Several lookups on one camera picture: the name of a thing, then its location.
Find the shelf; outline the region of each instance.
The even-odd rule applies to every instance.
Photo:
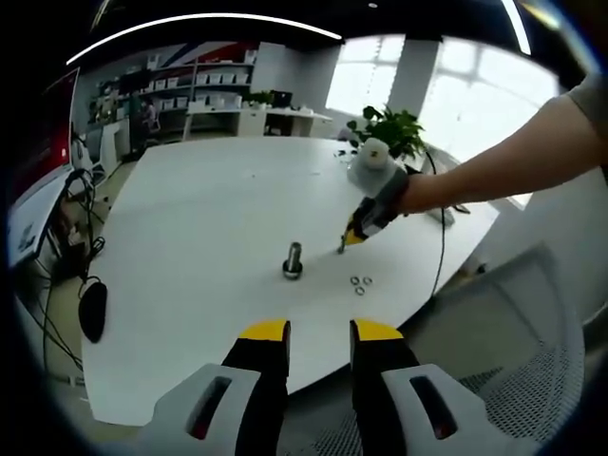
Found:
[[[152,71],[153,73],[157,73],[159,71],[172,71],[174,69],[184,69],[184,68],[193,68],[193,67],[194,67],[194,64],[176,65],[176,66],[164,66],[162,68],[151,69],[150,71]]]
[[[195,85],[194,88],[205,88],[205,87],[249,87],[251,84],[200,84]]]
[[[149,90],[149,91],[145,91],[140,93],[140,95],[151,95],[153,93],[159,93],[159,92],[168,92],[170,90],[184,90],[184,89],[190,89],[192,86],[191,85],[178,85],[177,87],[168,87],[168,88],[159,88],[158,90]]]
[[[187,109],[187,107],[172,107],[171,109],[159,109],[159,113],[162,114],[163,112],[185,111]]]
[[[198,64],[197,67],[253,67],[255,64],[245,64],[244,62],[210,62],[207,64]]]

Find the computer monitor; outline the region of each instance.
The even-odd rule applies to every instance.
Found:
[[[271,93],[274,95],[273,107],[289,107],[292,105],[292,92],[281,92],[280,90],[272,90]]]

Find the desk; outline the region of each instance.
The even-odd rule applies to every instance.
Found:
[[[53,170],[19,198],[9,211],[9,268],[36,257],[40,251],[48,219],[66,188],[71,165]],[[22,239],[26,237],[27,245]]]
[[[105,330],[83,337],[88,399],[100,421],[140,426],[156,401],[238,335],[267,318],[292,322],[288,390],[349,363],[349,320],[401,325],[428,300],[441,225],[399,218],[383,233],[339,244],[362,199],[346,176],[343,142],[226,138],[148,149],[118,196],[91,273],[107,285]],[[473,252],[498,213],[468,204],[446,230],[439,286]],[[281,264],[302,244],[304,272]],[[363,296],[351,276],[370,276]]]
[[[210,109],[209,106],[205,105],[203,102],[190,102],[188,111],[186,112],[186,121],[181,137],[182,141],[186,141],[190,136],[193,117],[202,114],[228,114],[234,116],[234,126],[237,136],[263,136],[266,116],[268,114],[293,117],[294,127],[291,136],[329,138],[332,134],[332,118],[321,114],[294,111],[289,108]]]

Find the metal bolt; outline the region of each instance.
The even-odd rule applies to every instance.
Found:
[[[292,242],[289,247],[287,259],[283,261],[283,275],[290,280],[298,279],[302,274],[302,263],[300,256],[302,255],[302,245],[299,242]]]

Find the forearm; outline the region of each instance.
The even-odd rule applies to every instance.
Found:
[[[404,212],[550,188],[608,162],[608,146],[567,96],[548,102],[513,135],[402,198]],[[413,201],[416,207],[409,207]]]

